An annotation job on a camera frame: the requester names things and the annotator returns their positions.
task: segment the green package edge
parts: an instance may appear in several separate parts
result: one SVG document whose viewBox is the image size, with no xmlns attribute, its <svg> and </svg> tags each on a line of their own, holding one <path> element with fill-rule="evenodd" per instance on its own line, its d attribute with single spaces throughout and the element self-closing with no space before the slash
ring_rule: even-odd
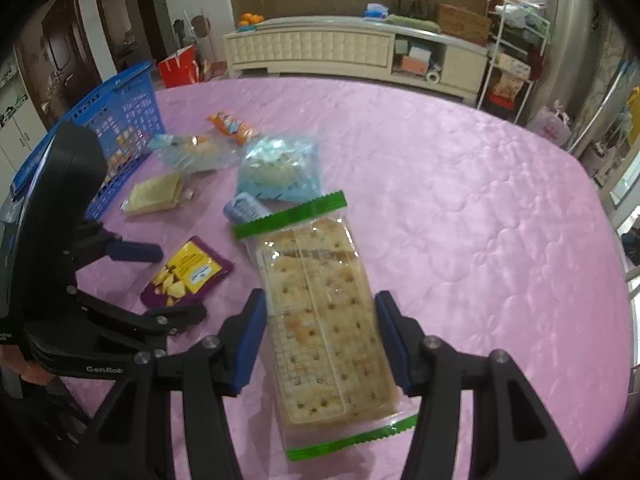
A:
<svg viewBox="0 0 640 480">
<path fill-rule="evenodd" d="M 325 444 L 318 444 L 317 446 L 287 449 L 287 458 L 292 462 L 299 462 L 301 460 L 308 460 L 310 458 L 328 455 L 349 446 L 363 444 L 364 442 L 372 442 L 373 440 L 379 440 L 381 438 L 386 438 L 388 436 L 393 436 L 398 433 L 402 433 L 403 431 L 410 430 L 415 427 L 417 420 L 417 415 L 411 415 L 399 420 L 395 424 L 389 424 L 388 426 L 377 428 L 376 430 L 366 431 L 365 433 L 348 436 L 347 438 L 342 438 L 340 440 L 334 440 Z"/>
<path fill-rule="evenodd" d="M 238 240 L 243 240 L 251 236 L 277 231 L 288 225 L 331 213 L 343 207 L 347 207 L 347 200 L 344 197 L 344 193 L 335 191 L 290 209 L 285 209 L 279 213 L 258 218 L 253 222 L 237 225 L 234 227 L 234 235 Z"/>
<path fill-rule="evenodd" d="M 276 231 L 291 224 L 331 213 L 346 206 L 347 201 L 344 197 L 344 193 L 336 191 L 279 213 L 274 213 L 265 218 L 237 225 L 234 227 L 234 234 L 238 240 L 242 240 L 251 236 Z M 349 446 L 363 444 L 364 442 L 372 442 L 373 440 L 379 440 L 381 438 L 386 438 L 388 436 L 393 436 L 395 434 L 402 433 L 403 431 L 410 430 L 415 427 L 416 421 L 417 415 L 412 415 L 393 424 L 383 426 L 382 428 L 348 436 L 347 438 L 342 438 L 340 440 L 325 442 L 324 444 L 318 444 L 316 446 L 287 449 L 287 458 L 292 462 L 299 462 L 301 460 L 324 456 Z"/>
</svg>

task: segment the metal screw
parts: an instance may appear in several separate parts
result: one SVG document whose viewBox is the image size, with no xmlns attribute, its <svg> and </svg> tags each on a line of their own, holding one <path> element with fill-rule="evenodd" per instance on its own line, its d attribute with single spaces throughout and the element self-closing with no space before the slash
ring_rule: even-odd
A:
<svg viewBox="0 0 640 480">
<path fill-rule="evenodd" d="M 509 354 L 507 354 L 507 352 L 505 352 L 504 350 L 496 350 L 494 352 L 494 359 L 496 360 L 496 362 L 503 365 L 509 360 Z"/>
<path fill-rule="evenodd" d="M 220 339 L 218 339 L 218 336 L 215 335 L 207 335 L 204 336 L 201 343 L 204 348 L 213 350 L 214 348 L 218 348 L 218 346 L 220 345 Z"/>
<path fill-rule="evenodd" d="M 434 335 L 428 335 L 422 340 L 422 343 L 429 350 L 435 350 L 436 348 L 440 347 L 440 345 L 442 344 L 442 340 L 439 337 L 436 337 Z"/>
<path fill-rule="evenodd" d="M 138 352 L 133 356 L 133 362 L 137 365 L 146 365 L 151 361 L 151 354 L 149 352 Z"/>
</svg>

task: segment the yellow label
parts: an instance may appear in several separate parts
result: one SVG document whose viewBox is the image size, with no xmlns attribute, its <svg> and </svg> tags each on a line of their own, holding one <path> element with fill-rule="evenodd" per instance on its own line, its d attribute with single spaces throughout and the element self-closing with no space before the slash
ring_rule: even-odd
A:
<svg viewBox="0 0 640 480">
<path fill-rule="evenodd" d="M 222 267 L 193 242 L 187 242 L 166 263 L 172 273 L 195 294 Z"/>
</svg>

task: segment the doorway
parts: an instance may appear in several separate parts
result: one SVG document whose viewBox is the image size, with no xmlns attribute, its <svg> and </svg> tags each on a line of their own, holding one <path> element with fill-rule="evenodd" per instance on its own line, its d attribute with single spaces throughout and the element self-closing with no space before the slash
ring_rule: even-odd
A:
<svg viewBox="0 0 640 480">
<path fill-rule="evenodd" d="M 21 31 L 16 53 L 27 92 L 47 128 L 102 82 L 78 0 L 47 0 Z"/>
<path fill-rule="evenodd" d="M 111 58 L 118 72 L 166 57 L 153 0 L 96 0 Z"/>
</svg>

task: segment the purple snack packet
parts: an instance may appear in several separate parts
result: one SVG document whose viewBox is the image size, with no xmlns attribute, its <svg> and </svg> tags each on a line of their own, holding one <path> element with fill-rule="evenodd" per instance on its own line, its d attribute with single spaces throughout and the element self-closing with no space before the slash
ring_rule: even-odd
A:
<svg viewBox="0 0 640 480">
<path fill-rule="evenodd" d="M 149 308 L 196 303 L 233 269 L 232 262 L 194 236 L 162 266 L 140 300 Z"/>
</svg>

